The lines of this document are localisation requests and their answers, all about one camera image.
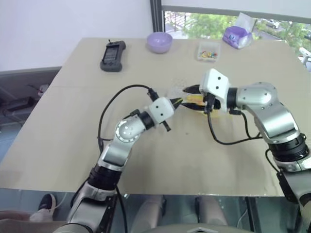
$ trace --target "cable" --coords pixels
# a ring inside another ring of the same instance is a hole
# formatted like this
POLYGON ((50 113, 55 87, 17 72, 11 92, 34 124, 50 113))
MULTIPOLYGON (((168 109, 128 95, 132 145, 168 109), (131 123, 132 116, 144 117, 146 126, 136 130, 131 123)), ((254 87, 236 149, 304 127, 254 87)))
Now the cable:
POLYGON ((112 139, 108 139, 108 138, 102 138, 102 137, 101 137, 101 141, 102 141, 102 144, 104 144, 104 141, 107 141, 107 142, 109 142, 109 141, 112 141, 112 139))
POLYGON ((61 206, 63 204, 66 196, 67 196, 67 193, 65 193, 65 195, 64 195, 63 199, 61 200, 61 202, 57 206, 55 206, 53 209, 51 209, 51 210, 56 210, 59 206, 61 206))
POLYGON ((41 91, 40 89, 38 89, 34 85, 26 84, 26 86, 32 87, 33 89, 37 90, 39 93, 43 93, 43 91, 41 91))
POLYGON ((15 120, 14 118, 11 118, 11 117, 7 116, 6 113, 5 113, 5 111, 6 111, 6 109, 3 109, 3 110, 2 110, 2 114, 3 114, 4 117, 6 117, 6 118, 8 118, 8 119, 10 119, 10 120, 12 120, 12 121, 14 121, 14 122, 20 124, 20 126, 23 127, 23 124, 20 123, 18 120, 15 120))
POLYGON ((249 131, 248 131, 248 123, 247 123, 246 115, 243 112, 241 112, 241 115, 242 115, 242 117, 244 119, 246 135, 247 135, 248 138, 251 138, 251 135, 249 134, 249 131))
POLYGON ((129 86, 126 86, 124 88, 122 88, 120 91, 118 91, 112 98, 111 100, 108 102, 108 104, 106 105, 106 107, 104 108, 102 114, 101 114, 101 117, 100 117, 100 120, 99 120, 99 124, 98 124, 98 133, 97 133, 97 139, 98 139, 98 147, 99 147, 99 150, 100 152, 102 153, 103 150, 104 150, 104 144, 101 140, 101 129, 102 129, 102 123, 103 123, 103 117, 104 117, 104 114, 105 112, 107 111, 108 107, 110 106, 110 104, 112 103, 112 101, 115 100, 115 98, 121 94, 123 91, 129 89, 129 88, 132 88, 132 87, 142 87, 142 88, 146 88, 148 91, 150 90, 150 87, 148 86, 145 86, 145 85, 140 85, 140 84, 134 84, 134 85, 129 85, 129 86))
POLYGON ((129 115, 123 117, 123 120, 129 118, 130 116, 131 116, 131 114, 129 114, 129 115))
POLYGON ((244 213, 239 218, 238 223, 237 223, 237 228, 239 228, 239 225, 240 225, 240 223, 241 223, 241 221, 242 221, 242 219, 243 219, 243 217, 245 216, 246 213, 247 213, 247 208, 245 209, 244 213))
POLYGON ((125 207, 124 207, 122 196, 120 194, 118 186, 116 186, 116 191, 117 191, 118 199, 119 199, 121 210, 122 210, 123 220, 124 220, 124 232, 127 233, 126 212, 125 212, 125 207))
POLYGON ((212 126, 212 121, 211 121, 211 117, 210 117, 210 110, 207 111, 207 121, 208 121, 208 126, 209 126, 209 129, 210 129, 210 132, 214 138, 214 140, 216 142, 218 142, 219 144, 222 144, 222 145, 235 145, 235 144, 238 144, 238 143, 241 143, 241 142, 246 142, 246 141, 249 141, 249 140, 255 140, 255 139, 261 139, 262 137, 249 137, 249 138, 246 138, 246 139, 242 139, 242 140, 239 140, 239 141, 235 141, 235 142, 222 142, 222 141, 219 141, 215 135, 215 132, 213 130, 213 126, 212 126))
POLYGON ((177 103, 182 102, 184 99, 183 98, 179 98, 178 100, 176 100, 173 104, 173 106, 175 106, 177 103))
POLYGON ((277 168, 272 164, 272 162, 270 161, 269 157, 268 157, 268 152, 270 151, 270 149, 267 149, 266 152, 264 153, 266 155, 266 159, 268 160, 268 162, 270 163, 271 167, 273 167, 273 169, 276 172, 279 172, 279 170, 277 170, 277 168))

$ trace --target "table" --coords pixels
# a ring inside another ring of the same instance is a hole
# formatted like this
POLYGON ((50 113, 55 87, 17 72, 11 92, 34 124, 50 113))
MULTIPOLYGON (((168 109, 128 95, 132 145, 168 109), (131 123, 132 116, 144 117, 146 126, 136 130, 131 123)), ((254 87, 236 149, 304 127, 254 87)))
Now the table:
MULTIPOLYGON (((285 42, 259 40, 236 50, 221 41, 220 60, 205 63, 195 60, 199 40, 174 40, 166 54, 149 52, 144 39, 124 41, 127 47, 119 73, 100 70, 106 38, 80 41, 7 152, 0 165, 0 187, 76 191, 98 159, 99 116, 118 90, 139 83, 167 95, 199 83, 212 67, 226 75, 233 86, 271 82, 301 131, 307 136, 311 133, 311 77, 285 42)), ((109 109, 102 135, 112 137, 123 116, 149 103, 146 90, 127 90, 109 109)), ((256 135, 253 120, 247 116, 250 132, 256 135)), ((123 193, 283 195, 265 160, 267 145, 263 140, 217 144, 206 117, 183 107, 168 124, 170 132, 163 126, 151 129, 133 147, 120 180, 123 193)), ((213 126, 220 140, 246 137, 240 116, 220 116, 213 119, 213 126)))

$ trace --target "black handheld device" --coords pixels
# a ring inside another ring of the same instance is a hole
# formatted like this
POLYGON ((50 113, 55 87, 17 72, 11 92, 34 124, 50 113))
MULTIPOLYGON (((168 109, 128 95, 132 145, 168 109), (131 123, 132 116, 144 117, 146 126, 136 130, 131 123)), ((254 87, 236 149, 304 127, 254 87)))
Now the black handheld device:
POLYGON ((119 72, 122 70, 121 56, 125 48, 126 45, 123 40, 115 42, 109 40, 100 64, 101 69, 107 72, 119 72))

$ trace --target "window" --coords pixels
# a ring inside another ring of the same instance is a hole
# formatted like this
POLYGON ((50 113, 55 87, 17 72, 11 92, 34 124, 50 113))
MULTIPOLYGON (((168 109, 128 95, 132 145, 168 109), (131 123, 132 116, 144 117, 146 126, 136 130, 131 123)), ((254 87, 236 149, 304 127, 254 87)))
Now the window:
MULTIPOLYGON (((165 12, 165 31, 173 38, 221 39, 237 17, 199 13, 165 12)), ((286 40, 297 56, 299 48, 311 51, 311 25, 258 18, 253 28, 255 39, 286 40)))

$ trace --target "green foliage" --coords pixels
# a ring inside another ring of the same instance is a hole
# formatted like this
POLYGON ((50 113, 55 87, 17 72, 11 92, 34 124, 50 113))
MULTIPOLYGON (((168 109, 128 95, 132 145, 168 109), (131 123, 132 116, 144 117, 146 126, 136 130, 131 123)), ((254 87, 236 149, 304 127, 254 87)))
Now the green foliage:
POLYGON ((260 40, 261 39, 261 35, 255 35, 255 33, 252 33, 252 35, 253 35, 254 40, 260 40))
MULTIPOLYGON (((213 38, 221 39, 227 27, 234 25, 237 17, 197 14, 192 13, 187 19, 189 27, 183 28, 183 33, 188 38, 213 38)), ((286 40, 288 44, 294 48, 299 55, 299 48, 304 47, 311 51, 311 41, 304 38, 307 34, 305 24, 281 22, 279 31, 272 29, 266 25, 264 21, 257 22, 256 28, 258 31, 264 31, 273 36, 286 40)), ((260 36, 254 36, 255 39, 260 39, 260 36)))
POLYGON ((221 39, 227 27, 234 25, 237 17, 193 13, 189 21, 191 26, 184 28, 188 38, 221 39))
POLYGON ((299 55, 299 48, 304 47, 305 49, 311 51, 311 41, 304 38, 307 34, 305 30, 306 25, 303 23, 289 23, 289 22, 281 22, 280 31, 276 31, 268 27, 264 21, 258 22, 256 27, 260 31, 267 32, 271 35, 274 35, 281 40, 287 41, 289 46, 291 46, 295 53, 299 55))

